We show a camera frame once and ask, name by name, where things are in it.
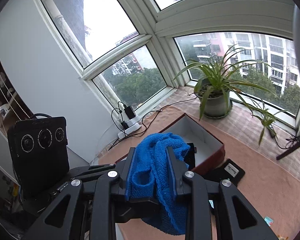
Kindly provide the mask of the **blue knitted cloth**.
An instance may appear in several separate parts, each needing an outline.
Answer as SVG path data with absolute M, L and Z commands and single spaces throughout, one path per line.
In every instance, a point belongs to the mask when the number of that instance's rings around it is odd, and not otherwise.
M 154 198 L 159 210 L 142 221 L 169 235 L 186 233 L 187 208 L 178 204 L 169 184 L 167 148 L 183 161 L 190 146 L 173 133 L 150 134 L 135 148 L 127 176 L 125 199 Z

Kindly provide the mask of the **small spider plant shoot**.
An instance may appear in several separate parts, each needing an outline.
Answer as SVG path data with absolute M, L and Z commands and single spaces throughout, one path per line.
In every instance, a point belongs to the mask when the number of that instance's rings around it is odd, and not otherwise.
M 277 120 L 276 115 L 279 113 L 286 113 L 286 110 L 280 110 L 276 113 L 272 114 L 269 112 L 269 109 L 265 106 L 265 103 L 263 100 L 261 100 L 262 104 L 258 103 L 254 99 L 250 99 L 251 103 L 248 103 L 244 98 L 243 95 L 239 92 L 236 92 L 237 96 L 242 101 L 243 105 L 249 109 L 251 112 L 251 116 L 257 118 L 260 123 L 262 124 L 263 128 L 260 133 L 260 137 L 258 140 L 258 145 L 261 145 L 261 142 L 263 140 L 263 136 L 265 134 L 265 131 L 267 130 L 267 126 L 272 126 Z

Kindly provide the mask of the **large potted spider plant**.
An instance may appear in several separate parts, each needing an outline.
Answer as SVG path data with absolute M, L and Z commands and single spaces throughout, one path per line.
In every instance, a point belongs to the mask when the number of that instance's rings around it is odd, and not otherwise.
M 180 70 L 175 77 L 179 77 L 184 72 L 197 69 L 203 76 L 197 81 L 194 87 L 194 94 L 200 100 L 199 117 L 222 118 L 231 112 L 230 92 L 235 93 L 241 102 L 248 108 L 249 105 L 242 98 L 243 93 L 238 86 L 256 88 L 275 95 L 271 90 L 251 82 L 241 81 L 233 78 L 233 75 L 240 71 L 244 66 L 252 67 L 258 63 L 267 64 L 262 60 L 247 59 L 231 63 L 230 59 L 235 55 L 247 51 L 237 44 L 231 46 L 221 59 L 208 59 L 206 62 L 199 62 L 188 59 L 187 65 Z

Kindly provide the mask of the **black fuzzy gloves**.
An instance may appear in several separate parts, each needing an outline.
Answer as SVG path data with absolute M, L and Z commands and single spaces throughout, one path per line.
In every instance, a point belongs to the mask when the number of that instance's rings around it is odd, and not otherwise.
M 227 179 L 235 186 L 238 186 L 244 175 L 245 171 L 241 167 L 231 159 L 227 159 L 220 167 L 207 172 L 203 178 L 217 183 Z

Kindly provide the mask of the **white power strip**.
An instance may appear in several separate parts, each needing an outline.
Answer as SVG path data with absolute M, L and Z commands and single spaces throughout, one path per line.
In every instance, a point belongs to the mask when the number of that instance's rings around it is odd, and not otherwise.
M 128 135 L 132 134 L 133 132 L 137 131 L 141 128 L 141 117 L 136 116 L 128 121 L 125 122 L 126 127 L 124 128 L 122 125 L 119 125 L 119 133 L 117 134 L 118 138 L 121 140 Z

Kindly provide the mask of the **pink blanket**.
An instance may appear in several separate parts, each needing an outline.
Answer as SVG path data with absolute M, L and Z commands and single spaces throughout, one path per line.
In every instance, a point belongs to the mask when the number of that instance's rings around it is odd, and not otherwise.
M 160 132 L 174 122 L 184 111 L 167 107 L 151 124 L 146 135 Z M 217 137 L 225 146 L 225 157 L 245 170 L 238 189 L 254 208 L 264 217 L 273 219 L 270 226 L 275 235 L 294 239 L 300 231 L 300 181 L 279 165 L 252 150 L 228 133 L 205 121 L 200 124 Z M 114 163 L 136 146 L 142 138 L 129 138 L 112 148 L 99 159 L 99 164 Z M 123 239 L 184 239 L 172 236 L 144 223 L 140 219 L 119 224 Z

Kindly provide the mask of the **light blue wipes packet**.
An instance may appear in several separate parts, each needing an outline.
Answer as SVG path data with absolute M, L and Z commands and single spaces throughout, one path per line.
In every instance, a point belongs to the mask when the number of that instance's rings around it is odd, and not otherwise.
M 213 200 L 209 200 L 210 206 L 212 209 L 214 209 L 214 204 L 213 204 Z

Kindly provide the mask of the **black drawstring pouch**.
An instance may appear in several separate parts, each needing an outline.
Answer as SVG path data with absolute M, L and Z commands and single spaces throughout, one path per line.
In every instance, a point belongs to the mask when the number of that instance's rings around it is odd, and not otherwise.
M 192 170 L 196 166 L 196 153 L 197 148 L 194 146 L 194 143 L 187 143 L 190 147 L 187 154 L 184 157 L 184 162 L 188 165 L 188 170 Z

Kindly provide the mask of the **black charger plug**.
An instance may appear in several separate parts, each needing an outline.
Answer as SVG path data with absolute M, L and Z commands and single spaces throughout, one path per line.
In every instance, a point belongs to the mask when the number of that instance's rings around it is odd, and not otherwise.
M 124 105 L 124 112 L 129 120 L 136 117 L 136 113 L 134 112 L 131 106 Z

